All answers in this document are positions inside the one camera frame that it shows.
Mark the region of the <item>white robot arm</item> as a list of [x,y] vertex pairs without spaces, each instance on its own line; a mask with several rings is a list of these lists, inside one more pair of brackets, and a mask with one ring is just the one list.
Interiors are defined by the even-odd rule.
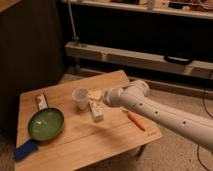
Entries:
[[136,80],[105,90],[102,101],[142,115],[213,152],[213,120],[185,112],[148,98],[149,85]]

